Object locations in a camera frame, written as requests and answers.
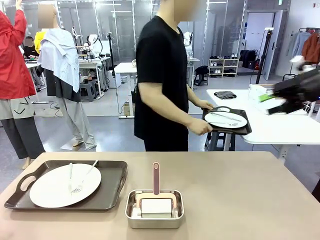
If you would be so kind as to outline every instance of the pink handle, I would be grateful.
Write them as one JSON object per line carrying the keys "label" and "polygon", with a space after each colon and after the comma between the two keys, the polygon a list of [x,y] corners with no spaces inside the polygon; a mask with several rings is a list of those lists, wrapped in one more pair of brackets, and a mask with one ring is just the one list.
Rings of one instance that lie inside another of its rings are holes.
{"label": "pink handle", "polygon": [[153,194],[160,193],[160,165],[158,162],[153,163]]}

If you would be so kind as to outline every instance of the green object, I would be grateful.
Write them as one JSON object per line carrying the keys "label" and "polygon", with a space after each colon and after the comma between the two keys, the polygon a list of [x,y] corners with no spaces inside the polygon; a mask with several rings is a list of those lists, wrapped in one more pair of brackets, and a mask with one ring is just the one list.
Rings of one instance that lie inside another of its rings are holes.
{"label": "green object", "polygon": [[271,94],[271,95],[263,94],[263,95],[259,96],[259,101],[262,103],[262,102],[265,102],[265,101],[273,99],[273,98],[275,98],[275,96],[273,94]]}

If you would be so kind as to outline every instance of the man's right hand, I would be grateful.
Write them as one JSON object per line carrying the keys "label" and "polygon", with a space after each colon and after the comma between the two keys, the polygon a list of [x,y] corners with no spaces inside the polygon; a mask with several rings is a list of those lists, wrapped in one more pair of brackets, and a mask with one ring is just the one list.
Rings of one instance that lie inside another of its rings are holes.
{"label": "man's right hand", "polygon": [[210,133],[213,130],[209,123],[198,118],[193,118],[190,124],[187,125],[187,128],[199,136]]}
{"label": "man's right hand", "polygon": [[16,0],[15,1],[15,8],[17,10],[22,10],[21,3],[22,3],[22,0]]}

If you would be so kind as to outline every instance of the folded cloth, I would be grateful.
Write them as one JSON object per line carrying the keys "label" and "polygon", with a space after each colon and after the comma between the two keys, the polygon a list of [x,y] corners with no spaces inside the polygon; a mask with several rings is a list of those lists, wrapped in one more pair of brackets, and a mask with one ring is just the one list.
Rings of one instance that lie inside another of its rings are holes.
{"label": "folded cloth", "polygon": [[237,97],[232,91],[216,91],[214,95],[220,99],[235,99]]}

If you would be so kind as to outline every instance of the black tray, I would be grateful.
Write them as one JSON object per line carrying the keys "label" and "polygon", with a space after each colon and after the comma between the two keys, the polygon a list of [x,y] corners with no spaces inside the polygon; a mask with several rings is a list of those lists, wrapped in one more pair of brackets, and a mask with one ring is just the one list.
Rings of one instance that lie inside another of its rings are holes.
{"label": "black tray", "polygon": [[68,165],[69,163],[93,165],[94,162],[93,160],[46,161],[41,164],[36,171],[27,174],[20,180],[15,193],[5,202],[4,207],[23,211],[108,211],[117,204],[119,194],[126,182],[128,165],[125,161],[98,161],[95,167],[101,172],[101,183],[99,187],[89,197],[67,207],[46,208],[35,205],[29,195],[34,181],[29,184],[26,191],[21,190],[22,183],[29,177],[34,176],[37,180],[47,172]]}
{"label": "black tray", "polygon": [[247,125],[245,125],[243,127],[239,127],[239,128],[223,128],[223,127],[218,127],[218,126],[210,124],[211,127],[213,128],[213,132],[226,133],[226,134],[236,134],[236,135],[248,135],[248,134],[252,133],[250,122],[249,122],[249,119],[248,119],[248,116],[247,116],[245,110],[232,109],[232,108],[227,107],[227,106],[218,106],[218,107],[215,107],[212,110],[202,109],[203,110],[202,119],[204,120],[205,116],[208,113],[227,112],[227,111],[219,110],[219,109],[222,109],[222,108],[223,109],[229,109],[228,113],[238,114],[238,115],[244,117],[246,119],[246,121],[247,121]]}

